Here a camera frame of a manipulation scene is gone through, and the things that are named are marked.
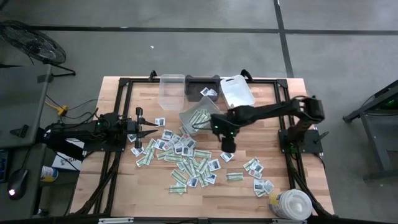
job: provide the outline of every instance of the white lid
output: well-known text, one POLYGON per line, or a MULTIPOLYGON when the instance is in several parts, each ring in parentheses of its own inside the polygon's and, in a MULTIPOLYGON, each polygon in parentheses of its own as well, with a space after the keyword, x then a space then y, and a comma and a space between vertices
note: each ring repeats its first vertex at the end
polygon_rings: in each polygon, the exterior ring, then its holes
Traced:
POLYGON ((282 200, 284 212, 293 220, 306 220, 312 213, 310 197, 301 190, 287 191, 282 200))

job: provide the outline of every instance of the white plastic container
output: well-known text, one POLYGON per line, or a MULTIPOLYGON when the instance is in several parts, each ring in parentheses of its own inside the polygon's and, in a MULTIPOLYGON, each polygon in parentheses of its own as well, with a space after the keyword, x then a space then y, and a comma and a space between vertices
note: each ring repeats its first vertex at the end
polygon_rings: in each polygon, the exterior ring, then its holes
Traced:
POLYGON ((296 189, 270 195, 268 207, 274 215, 291 220, 306 220, 312 213, 310 198, 296 189))
POLYGON ((185 75, 163 74, 160 76, 158 104, 163 110, 180 111, 185 101, 185 75))
POLYGON ((243 76, 235 75, 231 78, 224 78, 220 81, 220 85, 229 109, 254 105, 253 94, 243 76))

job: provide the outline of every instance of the gray desk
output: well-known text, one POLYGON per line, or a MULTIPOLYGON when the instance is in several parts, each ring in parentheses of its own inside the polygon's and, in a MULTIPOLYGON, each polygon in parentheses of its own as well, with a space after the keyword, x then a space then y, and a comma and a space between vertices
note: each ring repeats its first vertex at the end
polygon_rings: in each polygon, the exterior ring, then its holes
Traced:
POLYGON ((50 65, 0 69, 0 149, 33 145, 50 78, 50 65), (25 138, 10 134, 24 124, 25 138))
POLYGON ((29 176, 25 195, 19 200, 10 200, 7 182, 0 184, 0 221, 31 218, 36 212, 46 145, 35 144, 35 140, 50 79, 50 65, 0 69, 0 149, 12 154, 9 175, 21 168, 31 147, 26 163, 29 176), (29 126, 25 138, 10 134, 10 130, 24 124, 29 126))
MULTIPOLYGON (((31 218, 36 212, 34 208, 47 147, 45 144, 36 144, 31 147, 30 156, 26 161, 26 169, 29 170, 29 176, 25 195, 19 200, 11 200, 7 194, 7 183, 0 184, 0 221, 31 218)), ((12 150, 14 158, 10 168, 11 172, 21 168, 28 148, 21 147, 12 150)))

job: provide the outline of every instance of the clear plastic container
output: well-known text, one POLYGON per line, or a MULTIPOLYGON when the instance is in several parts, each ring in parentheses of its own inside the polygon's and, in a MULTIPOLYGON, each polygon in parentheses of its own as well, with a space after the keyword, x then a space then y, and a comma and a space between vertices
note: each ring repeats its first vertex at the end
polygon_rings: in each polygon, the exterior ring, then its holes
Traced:
POLYGON ((180 111, 185 101, 185 75, 163 74, 160 76, 158 104, 163 110, 180 111))
POLYGON ((220 84, 229 109, 254 105, 253 94, 243 76, 235 75, 231 78, 225 78, 220 81, 220 84))
POLYGON ((270 195, 268 207, 274 215, 291 220, 306 220, 312 213, 310 198, 297 189, 270 195))
MULTIPOLYGON (((218 107, 212 102, 212 100, 207 97, 204 96, 201 98, 201 100, 193 105, 191 108, 187 109, 184 112, 180 113, 180 121, 182 122, 182 124, 184 125, 185 129, 187 129, 187 131, 189 132, 189 134, 191 136, 195 136, 197 135, 201 130, 196 131, 192 125, 189 123, 189 119, 191 118, 191 116, 193 115, 193 113, 198 110, 207 110, 209 113, 221 113, 220 109, 218 109, 218 107)), ((210 122, 202 127, 202 128, 208 128, 210 126, 210 122)))

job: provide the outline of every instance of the black tray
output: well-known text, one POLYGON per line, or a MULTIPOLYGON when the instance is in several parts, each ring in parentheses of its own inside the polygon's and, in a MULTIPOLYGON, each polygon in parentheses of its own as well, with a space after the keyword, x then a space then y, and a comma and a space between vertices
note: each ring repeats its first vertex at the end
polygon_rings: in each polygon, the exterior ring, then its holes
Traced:
POLYGON ((204 88, 214 89, 217 92, 216 96, 208 96, 213 102, 218 100, 220 95, 220 76, 213 77, 193 77, 187 75, 185 77, 185 95, 189 102, 198 102, 203 97, 200 93, 204 88))

